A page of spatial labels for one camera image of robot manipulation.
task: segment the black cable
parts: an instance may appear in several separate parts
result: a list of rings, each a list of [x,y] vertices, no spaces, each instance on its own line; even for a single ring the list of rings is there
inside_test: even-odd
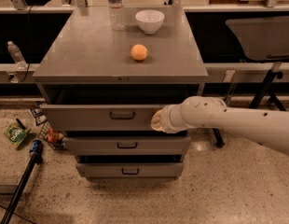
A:
[[[29,12],[28,12],[28,16],[27,16],[27,26],[28,26],[28,29],[29,29],[29,37],[30,37],[30,41],[31,41],[31,46],[32,46],[32,43],[33,43],[33,36],[32,36],[31,23],[30,23],[30,15],[31,15],[32,8],[33,8],[33,6],[30,6],[30,9],[29,9]],[[27,75],[28,75],[29,70],[30,70],[30,66],[31,66],[31,63],[28,63],[25,75],[24,75],[23,79],[21,79],[19,81],[19,83],[22,83],[27,78]]]
[[[3,209],[5,209],[5,210],[7,210],[7,209],[6,209],[3,205],[1,205],[1,204],[0,204],[0,207],[3,208]],[[18,214],[16,214],[16,213],[13,213],[13,214],[14,214],[15,216],[19,217],[20,219],[25,220],[25,221],[27,221],[27,222],[29,222],[29,223],[37,224],[36,222],[33,222],[33,221],[30,220],[30,219],[24,218],[24,217],[22,217],[22,216],[20,216],[20,215],[18,215]]]

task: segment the orange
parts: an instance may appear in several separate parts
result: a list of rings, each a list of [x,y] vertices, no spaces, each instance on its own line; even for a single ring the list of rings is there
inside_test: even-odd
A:
[[[137,44],[131,49],[131,57],[135,61],[143,61],[147,56],[147,48],[144,45]]]

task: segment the drawer handle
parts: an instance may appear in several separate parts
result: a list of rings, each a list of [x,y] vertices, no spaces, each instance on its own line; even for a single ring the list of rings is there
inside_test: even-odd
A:
[[[114,113],[109,112],[109,118],[110,119],[134,119],[135,118],[135,112],[126,112],[126,113]]]
[[[139,168],[135,171],[125,171],[123,168],[122,168],[122,174],[123,175],[138,175],[139,174]]]
[[[123,145],[121,143],[117,143],[117,148],[137,148],[138,144],[137,142],[133,143],[131,146],[129,145]]]

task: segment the floor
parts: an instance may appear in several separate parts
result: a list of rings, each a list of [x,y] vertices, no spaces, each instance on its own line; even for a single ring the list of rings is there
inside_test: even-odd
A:
[[[30,107],[34,101],[0,100],[0,185],[17,185],[30,159],[40,132]],[[19,150],[3,135],[15,118],[31,128]],[[178,179],[87,180],[67,151],[45,145],[10,223],[289,224],[289,157],[222,135],[227,144],[216,148],[210,130],[194,131]],[[0,195],[0,205],[10,199]],[[0,207],[0,221],[4,213]]]

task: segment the gray drawer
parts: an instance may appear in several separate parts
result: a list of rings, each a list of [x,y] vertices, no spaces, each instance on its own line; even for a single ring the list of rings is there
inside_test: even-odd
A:
[[[185,155],[190,137],[92,137],[64,138],[74,155]]]
[[[161,105],[42,105],[58,131],[147,131]]]
[[[82,177],[175,177],[183,171],[182,163],[79,163]]]

